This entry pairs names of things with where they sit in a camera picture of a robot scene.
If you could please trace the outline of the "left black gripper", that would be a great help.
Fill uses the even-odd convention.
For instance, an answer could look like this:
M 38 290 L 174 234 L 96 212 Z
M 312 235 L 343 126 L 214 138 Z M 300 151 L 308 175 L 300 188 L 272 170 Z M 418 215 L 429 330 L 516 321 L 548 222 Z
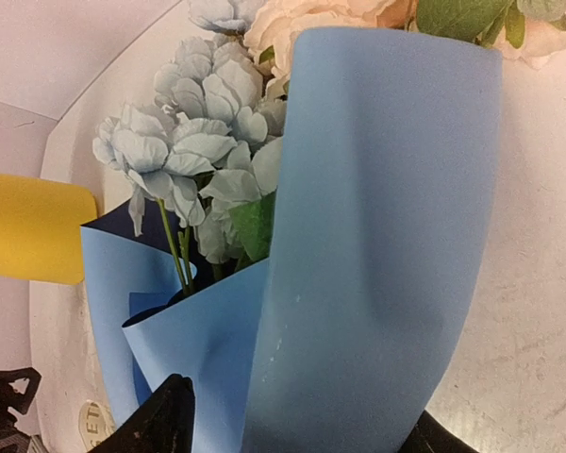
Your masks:
M 27 452 L 30 436 L 15 427 L 17 417 L 9 409 L 26 415 L 42 376 L 33 367 L 0 371 L 0 452 Z

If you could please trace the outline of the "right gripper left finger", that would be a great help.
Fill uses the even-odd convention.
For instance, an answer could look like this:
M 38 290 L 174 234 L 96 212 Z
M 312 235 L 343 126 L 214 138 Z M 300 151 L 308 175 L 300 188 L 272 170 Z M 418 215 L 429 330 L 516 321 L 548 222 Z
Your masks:
M 95 453 L 190 453 L 195 415 L 192 380 L 169 375 Z

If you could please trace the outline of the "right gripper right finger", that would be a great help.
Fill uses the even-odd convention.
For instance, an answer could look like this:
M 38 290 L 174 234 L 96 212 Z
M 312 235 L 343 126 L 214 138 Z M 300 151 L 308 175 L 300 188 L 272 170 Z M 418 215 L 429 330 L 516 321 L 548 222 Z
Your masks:
M 400 453 L 476 453 L 424 411 L 400 448 Z

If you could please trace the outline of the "cream printed ribbon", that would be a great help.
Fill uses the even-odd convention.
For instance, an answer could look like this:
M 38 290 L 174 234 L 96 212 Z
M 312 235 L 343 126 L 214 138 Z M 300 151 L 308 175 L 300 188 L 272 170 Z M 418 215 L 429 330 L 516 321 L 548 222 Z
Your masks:
M 87 451 L 103 443 L 116 429 L 107 407 L 90 400 L 82 405 L 78 416 L 78 430 Z

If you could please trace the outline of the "yellow plastic vase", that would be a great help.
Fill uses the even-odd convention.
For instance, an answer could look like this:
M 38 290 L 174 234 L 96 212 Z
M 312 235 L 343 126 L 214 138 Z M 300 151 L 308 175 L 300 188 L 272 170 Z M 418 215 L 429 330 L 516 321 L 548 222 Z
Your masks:
M 80 227 L 96 218 L 95 199 L 84 187 L 0 174 L 0 276 L 81 282 Z

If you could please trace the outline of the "artificial flower bunch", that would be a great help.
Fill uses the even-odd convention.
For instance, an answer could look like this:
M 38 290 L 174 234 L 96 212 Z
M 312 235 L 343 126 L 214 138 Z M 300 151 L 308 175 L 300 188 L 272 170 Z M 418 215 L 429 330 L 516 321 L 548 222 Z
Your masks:
M 154 78 L 150 106 L 97 128 L 95 158 L 131 186 L 142 234 L 158 205 L 182 293 L 198 254 L 215 279 L 269 253 L 292 49 L 317 27 L 385 28 L 499 49 L 532 67 L 566 49 L 566 1 L 192 1 L 188 37 Z

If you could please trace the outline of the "blue wrapping paper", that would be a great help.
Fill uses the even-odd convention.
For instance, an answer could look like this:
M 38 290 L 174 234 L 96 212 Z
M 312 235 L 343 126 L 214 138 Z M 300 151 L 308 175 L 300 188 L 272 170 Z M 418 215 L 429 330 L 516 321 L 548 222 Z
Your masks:
M 392 30 L 294 46 L 268 255 L 186 296 L 158 206 L 81 228 L 119 428 L 192 380 L 191 452 L 400 452 L 456 349 L 482 260 L 501 57 Z

